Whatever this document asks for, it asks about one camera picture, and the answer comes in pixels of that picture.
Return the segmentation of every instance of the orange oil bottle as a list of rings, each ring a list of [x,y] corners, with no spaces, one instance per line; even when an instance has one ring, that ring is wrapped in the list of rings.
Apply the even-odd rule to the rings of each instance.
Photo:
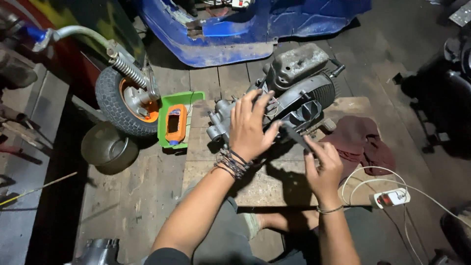
[[[165,117],[167,130],[165,139],[170,145],[177,145],[185,138],[187,130],[187,108],[183,104],[171,106]]]

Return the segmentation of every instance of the human arm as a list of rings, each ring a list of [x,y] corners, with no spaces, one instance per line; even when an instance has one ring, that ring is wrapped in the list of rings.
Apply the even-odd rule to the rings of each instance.
[[[309,137],[305,137],[305,140],[320,162],[320,167],[316,168],[313,153],[305,153],[306,177],[319,208],[324,211],[336,209],[342,205],[337,193],[343,170],[339,154],[328,142],[320,145]],[[342,209],[329,214],[319,214],[319,243],[323,265],[360,265],[360,258]]]
[[[274,123],[263,133],[263,114],[273,93],[263,95],[253,104],[260,93],[260,90],[247,93],[231,110],[229,146],[246,162],[267,150],[278,132],[279,123]],[[226,170],[212,168],[170,214],[155,238],[151,251],[174,248],[191,258],[208,233],[234,182]]]

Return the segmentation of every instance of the black tire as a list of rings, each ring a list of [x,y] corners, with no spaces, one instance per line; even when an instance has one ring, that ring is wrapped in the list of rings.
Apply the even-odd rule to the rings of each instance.
[[[95,94],[103,115],[119,130],[137,137],[157,134],[157,120],[148,123],[134,116],[128,109],[120,92],[124,77],[113,67],[103,70],[97,79]]]

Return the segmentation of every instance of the suspension spring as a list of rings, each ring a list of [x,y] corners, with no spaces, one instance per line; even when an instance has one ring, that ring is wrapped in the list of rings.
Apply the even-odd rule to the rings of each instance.
[[[116,57],[111,61],[114,67],[118,69],[121,73],[125,76],[129,77],[132,81],[134,81],[139,87],[145,88],[147,86],[147,82],[142,76],[141,73],[136,72],[132,69],[129,65],[127,65],[121,58]]]

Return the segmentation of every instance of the brown cloth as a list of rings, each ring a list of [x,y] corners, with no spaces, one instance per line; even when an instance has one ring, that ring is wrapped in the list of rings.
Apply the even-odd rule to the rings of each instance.
[[[342,179],[348,177],[359,163],[392,171],[396,168],[391,150],[381,141],[376,123],[370,118],[345,116],[339,120],[335,131],[320,141],[333,144],[339,152],[343,163]],[[379,168],[365,168],[365,173],[371,176],[391,174]]]

